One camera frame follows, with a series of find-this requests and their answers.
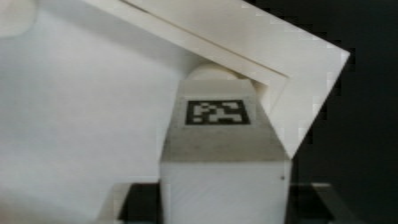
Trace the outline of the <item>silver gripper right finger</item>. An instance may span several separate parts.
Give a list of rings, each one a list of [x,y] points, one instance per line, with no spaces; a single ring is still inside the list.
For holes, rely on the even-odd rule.
[[[329,183],[293,183],[286,224],[365,224]]]

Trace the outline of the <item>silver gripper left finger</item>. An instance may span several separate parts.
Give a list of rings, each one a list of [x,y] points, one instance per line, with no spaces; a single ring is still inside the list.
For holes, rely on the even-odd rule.
[[[164,224],[160,183],[118,183],[105,198],[96,224]]]

